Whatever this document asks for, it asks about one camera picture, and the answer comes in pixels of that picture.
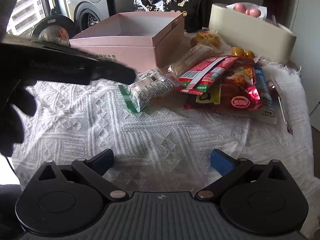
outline pink ball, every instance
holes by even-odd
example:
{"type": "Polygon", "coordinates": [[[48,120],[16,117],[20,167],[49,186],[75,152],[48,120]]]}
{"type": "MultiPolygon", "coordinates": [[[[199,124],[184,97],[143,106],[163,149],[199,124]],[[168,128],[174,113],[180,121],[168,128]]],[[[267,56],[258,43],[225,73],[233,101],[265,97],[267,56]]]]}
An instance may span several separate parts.
{"type": "Polygon", "coordinates": [[[261,15],[261,11],[260,10],[258,10],[258,9],[251,9],[250,10],[250,16],[257,18],[260,15],[261,15]]]}
{"type": "Polygon", "coordinates": [[[242,3],[236,3],[233,9],[238,12],[245,13],[247,8],[242,3]]]}

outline apartment building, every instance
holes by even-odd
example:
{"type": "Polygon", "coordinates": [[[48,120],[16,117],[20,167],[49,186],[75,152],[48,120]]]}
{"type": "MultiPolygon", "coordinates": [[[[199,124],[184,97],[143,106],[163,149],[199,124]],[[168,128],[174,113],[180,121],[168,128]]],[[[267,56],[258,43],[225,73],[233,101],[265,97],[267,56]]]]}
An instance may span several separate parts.
{"type": "Polygon", "coordinates": [[[17,0],[9,19],[7,33],[27,36],[44,17],[41,0],[17,0]]]}

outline beige container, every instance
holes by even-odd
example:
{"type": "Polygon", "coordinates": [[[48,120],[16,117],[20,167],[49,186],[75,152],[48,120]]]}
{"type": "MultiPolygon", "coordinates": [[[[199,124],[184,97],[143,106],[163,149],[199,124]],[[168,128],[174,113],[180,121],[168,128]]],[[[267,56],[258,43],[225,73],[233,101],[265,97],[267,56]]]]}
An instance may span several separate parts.
{"type": "Polygon", "coordinates": [[[211,8],[209,29],[231,46],[249,49],[273,62],[286,64],[296,36],[281,24],[277,27],[261,19],[217,4],[211,8]]]}
{"type": "Polygon", "coordinates": [[[184,18],[177,12],[115,14],[80,32],[70,45],[144,72],[167,65],[184,37],[184,18]]]}

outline black cable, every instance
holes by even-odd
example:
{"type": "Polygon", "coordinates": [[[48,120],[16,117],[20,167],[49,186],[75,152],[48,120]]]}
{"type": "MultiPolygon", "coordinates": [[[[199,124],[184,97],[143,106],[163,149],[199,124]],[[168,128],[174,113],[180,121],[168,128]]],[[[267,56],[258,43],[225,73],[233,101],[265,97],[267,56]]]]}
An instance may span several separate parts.
{"type": "Polygon", "coordinates": [[[14,168],[11,166],[11,163],[10,163],[10,161],[9,161],[9,159],[8,159],[7,156],[5,156],[5,159],[7,160],[7,162],[8,162],[8,164],[9,164],[11,170],[13,171],[13,173],[17,176],[17,174],[16,174],[16,172],[14,171],[14,168]]]}

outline pink box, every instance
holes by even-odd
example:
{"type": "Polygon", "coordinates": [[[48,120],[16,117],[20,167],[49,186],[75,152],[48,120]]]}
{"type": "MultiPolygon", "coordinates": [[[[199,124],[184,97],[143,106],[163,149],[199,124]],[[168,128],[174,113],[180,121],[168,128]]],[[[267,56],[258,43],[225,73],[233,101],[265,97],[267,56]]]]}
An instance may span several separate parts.
{"type": "Polygon", "coordinates": [[[163,67],[184,35],[176,12],[115,14],[70,39],[71,47],[118,61],[137,71],[163,67]]]}

